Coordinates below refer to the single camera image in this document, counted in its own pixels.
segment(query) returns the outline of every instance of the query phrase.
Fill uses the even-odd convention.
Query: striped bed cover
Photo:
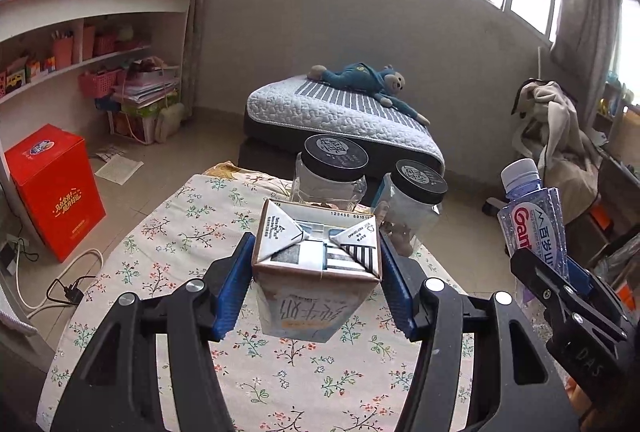
[[[325,82],[306,80],[304,84],[296,89],[296,94],[315,98],[316,100],[323,100],[330,104],[352,108],[360,112],[366,112],[367,114],[373,114],[374,116],[386,118],[392,122],[401,123],[416,130],[427,132],[427,129],[413,118],[409,118],[407,115],[398,112],[392,107],[383,107],[370,96],[361,94],[360,92],[340,91],[332,88]]]

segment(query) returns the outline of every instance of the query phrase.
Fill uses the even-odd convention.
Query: blue plush toy
[[[404,86],[404,76],[391,66],[377,72],[361,62],[346,66],[339,73],[332,73],[324,66],[313,66],[306,75],[310,80],[322,80],[332,88],[343,91],[357,91],[371,96],[383,107],[395,107],[421,125],[429,125],[423,115],[416,112],[402,100],[396,98]]]

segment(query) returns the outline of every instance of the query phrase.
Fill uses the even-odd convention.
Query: metal screw
[[[136,301],[136,296],[133,293],[123,293],[118,297],[118,304],[121,306],[130,306]]]
[[[430,291],[442,291],[444,289],[444,282],[439,278],[431,277],[424,281],[424,285]]]
[[[191,293],[195,293],[196,291],[200,291],[202,288],[204,288],[204,282],[201,281],[199,278],[190,280],[187,282],[185,288],[187,291],[190,291]]]
[[[513,302],[513,298],[506,291],[498,291],[498,293],[495,294],[495,301],[503,306],[508,306]]]

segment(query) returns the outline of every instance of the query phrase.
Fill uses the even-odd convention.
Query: white cloth
[[[42,389],[37,423],[48,431],[66,382],[119,295],[171,293],[212,260],[229,256],[255,232],[265,199],[288,199],[290,182],[222,164],[193,176],[116,247],[60,338]],[[414,258],[428,275],[460,287],[421,246]],[[420,345],[394,326],[378,287],[325,344],[264,335],[255,288],[238,323],[211,343],[218,381],[236,430],[327,432],[394,430]],[[464,427],[473,372],[473,335],[465,335],[453,418]],[[165,427],[178,430],[166,337],[158,339],[158,385]]]
[[[532,80],[520,89],[514,112],[525,117],[513,147],[537,162],[546,187],[560,190],[564,224],[573,221],[598,194],[598,158],[574,104],[557,83]]]
[[[9,304],[9,300],[2,289],[2,285],[0,285],[0,322],[2,322],[9,329],[13,329],[14,331],[18,331],[25,336],[32,336],[38,334],[38,330],[23,322],[18,318],[18,315],[15,313],[11,304]]]

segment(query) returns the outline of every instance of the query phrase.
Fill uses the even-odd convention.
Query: red box
[[[104,217],[84,139],[45,125],[4,156],[33,224],[63,262]]]

